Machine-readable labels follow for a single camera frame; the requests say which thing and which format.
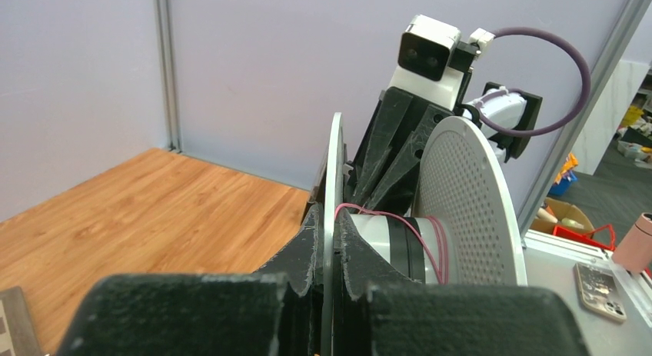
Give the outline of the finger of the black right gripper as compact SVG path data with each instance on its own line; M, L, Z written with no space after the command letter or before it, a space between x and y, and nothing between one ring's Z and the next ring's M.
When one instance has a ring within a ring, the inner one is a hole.
M403 214L412 206L417 190L421 158L434 128L454 113L435 105L426 107L419 122L381 174L381 179L366 201L371 210Z
M412 94L395 87L381 93L363 139L362 159L356 170L356 185L351 194L352 203L365 205L381 180L391 153L392 140L413 100Z

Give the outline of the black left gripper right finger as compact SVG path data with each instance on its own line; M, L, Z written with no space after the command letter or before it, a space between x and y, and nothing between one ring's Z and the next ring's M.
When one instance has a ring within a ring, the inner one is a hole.
M348 211L334 221L336 355L587 355L562 298L545 288L422 284L392 268Z

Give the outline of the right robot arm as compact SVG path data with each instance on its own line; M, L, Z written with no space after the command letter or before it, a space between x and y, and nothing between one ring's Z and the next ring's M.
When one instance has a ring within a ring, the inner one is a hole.
M529 93L505 93L498 84L485 85L478 102L481 114L510 130L531 130L542 98ZM445 118L462 115L480 122L469 105L454 110L436 105L399 88L379 99L344 184L344 201L371 210L405 213L414 200L421 158L432 131Z

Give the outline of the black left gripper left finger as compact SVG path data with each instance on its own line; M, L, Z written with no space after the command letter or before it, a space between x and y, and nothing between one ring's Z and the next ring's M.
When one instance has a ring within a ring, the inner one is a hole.
M250 274L115 274L86 294L60 355L313 355L324 209Z

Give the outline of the white perforated filament spool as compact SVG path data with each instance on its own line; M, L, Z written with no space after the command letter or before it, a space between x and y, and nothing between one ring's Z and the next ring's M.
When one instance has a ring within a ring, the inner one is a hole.
M334 221L339 211L350 209L342 198L341 129L341 114L336 113L326 166L321 319L324 355L336 355L334 286L341 267L335 261ZM466 118L443 120L430 136L421 164L414 212L443 235L443 252L452 269L448 284L527 287L521 234L507 183L480 130Z

